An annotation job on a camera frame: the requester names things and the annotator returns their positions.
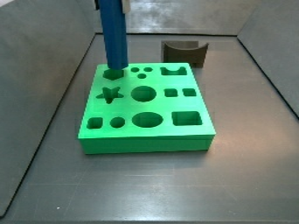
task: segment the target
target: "metal wall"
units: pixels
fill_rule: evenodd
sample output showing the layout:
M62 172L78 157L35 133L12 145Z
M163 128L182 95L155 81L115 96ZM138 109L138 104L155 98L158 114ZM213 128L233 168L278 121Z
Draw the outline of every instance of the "metal wall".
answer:
M94 35L76 1L16 0L0 8L0 216Z
M128 33L235 35L262 0L131 0ZM94 11L96 32L102 32Z
M299 116L298 11L298 0L265 0L238 38Z

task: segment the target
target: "gray enclosure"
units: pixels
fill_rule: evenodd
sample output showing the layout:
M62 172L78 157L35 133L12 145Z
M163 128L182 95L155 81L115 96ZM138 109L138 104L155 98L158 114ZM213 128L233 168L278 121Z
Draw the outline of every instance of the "gray enclosure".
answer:
M238 35L299 116L299 1L266 0Z
M299 123L285 102L298 113L298 1L132 0L132 10L130 32L197 35L128 35L131 63L161 62L162 41L210 43L194 72L213 146L86 156L80 119L107 63L94 0L14 0L0 8L0 223L298 223Z
M127 32L238 35L261 1L131 0ZM102 32L98 11L94 21Z
M19 0L0 8L0 216L92 38L72 0Z

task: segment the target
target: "circular hole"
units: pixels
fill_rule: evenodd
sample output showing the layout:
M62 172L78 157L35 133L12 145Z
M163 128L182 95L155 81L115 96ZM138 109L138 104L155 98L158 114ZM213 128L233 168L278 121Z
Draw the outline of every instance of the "circular hole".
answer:
M154 71L154 69L153 69L151 67L146 67L146 68L144 68L144 71L150 73L150 72Z
M131 68L131 72L134 72L134 73L139 72L139 68L138 67L132 67Z
M132 123L140 128L153 128L162 124L163 117L154 112L139 113L132 118Z
M142 86L132 90L131 95L136 101L150 102L155 98L157 92L151 87Z
M144 79L144 78L146 78L146 74L144 74L144 73L140 73L140 74L138 75L138 78L139 78L139 79Z
M123 117L115 117L112 120L111 120L111 122L110 122L110 125L114 127L114 128L116 128L116 129L119 129L119 128L122 128L124 125L126 125L126 119L123 118Z

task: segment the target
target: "pentagon-shaped hole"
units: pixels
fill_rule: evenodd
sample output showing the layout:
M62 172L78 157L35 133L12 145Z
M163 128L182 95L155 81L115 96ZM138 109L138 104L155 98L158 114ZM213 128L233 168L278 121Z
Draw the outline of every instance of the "pentagon-shaped hole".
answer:
M88 119L88 129L98 130L103 126L103 118L102 117L92 117Z
M115 69L108 69L106 72L104 72L104 78L107 78L108 80L111 81L115 81L120 78L123 78L126 75L126 72L124 70L115 70Z
M149 86L136 87L131 92L132 98L139 102L150 102L155 96L155 90Z
M139 113L132 118L132 123L140 128L154 128L165 121L163 117L154 112Z

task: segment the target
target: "arch-shaped hole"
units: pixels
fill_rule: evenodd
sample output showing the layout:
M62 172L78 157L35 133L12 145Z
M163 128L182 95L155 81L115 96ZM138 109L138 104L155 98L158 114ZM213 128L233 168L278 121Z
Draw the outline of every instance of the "arch-shaped hole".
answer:
M126 123L127 123L127 121L126 121L126 119L124 119L123 117L115 117L115 118L111 120L110 125L111 125L114 128L119 129L119 128L122 128L122 127L126 125Z
M132 118L132 123L140 128L154 128L165 121L163 117L154 112L139 113Z
M187 75L186 67L182 66L177 71L169 70L169 68L162 67L162 74L163 75Z
M150 102L155 96L155 90L149 86L136 87L131 92L132 98L139 102Z

